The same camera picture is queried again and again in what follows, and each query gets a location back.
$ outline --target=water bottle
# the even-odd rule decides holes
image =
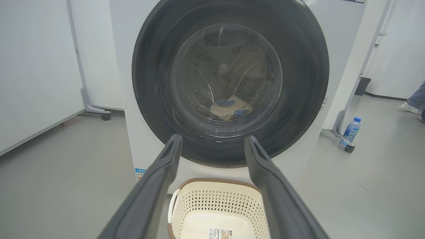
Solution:
[[[359,118],[359,117],[354,117],[354,120],[353,121],[351,121],[350,123],[349,123],[349,125],[347,126],[347,129],[346,129],[346,131],[344,132],[344,137],[348,140],[348,141],[350,141],[350,142],[353,142],[353,140],[354,140],[354,137],[356,136],[356,134],[357,134],[357,132],[359,131],[359,129],[360,129],[360,121],[361,121],[362,119],[361,118]],[[341,144],[342,145],[347,145],[346,143],[344,143],[344,141],[342,141],[341,140]]]

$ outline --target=white wall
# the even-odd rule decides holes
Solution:
[[[0,2],[0,155],[84,109],[66,1]]]
[[[109,0],[70,0],[70,5],[91,104],[124,109]]]
[[[425,80],[425,1],[396,0],[383,37],[363,74],[372,94],[409,98]]]
[[[376,34],[379,32],[378,29],[380,30],[381,28],[379,26],[381,19],[383,20],[383,14],[386,14],[389,3],[390,0],[366,1],[366,10],[356,40],[351,50],[344,75],[335,94],[335,98],[332,101],[325,123],[323,124],[323,129],[332,129],[338,113],[345,109],[352,91],[356,86],[360,70],[368,52],[371,50],[372,43],[376,41]]]

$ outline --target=front-loading washing machine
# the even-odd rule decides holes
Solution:
[[[191,178],[250,182],[254,135],[296,186],[363,17],[363,0],[110,0],[137,178],[183,136]]]

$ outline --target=white washing machine body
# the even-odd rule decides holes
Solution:
[[[113,36],[122,82],[125,117],[136,177],[137,169],[146,170],[164,147],[143,117],[136,101],[132,81],[132,60],[141,27],[159,0],[110,0]],[[308,130],[288,149],[273,157],[273,162],[296,186],[318,139],[345,70],[366,3],[345,0],[305,0],[319,23],[329,54],[329,81],[322,108]],[[172,193],[185,180],[198,177],[251,182],[247,167],[215,168],[181,157]]]

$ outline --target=washing machine door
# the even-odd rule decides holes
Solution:
[[[294,144],[317,116],[329,58],[312,12],[296,0],[162,0],[133,55],[133,86],[162,141],[184,138],[182,156],[246,166],[254,135],[270,156]]]

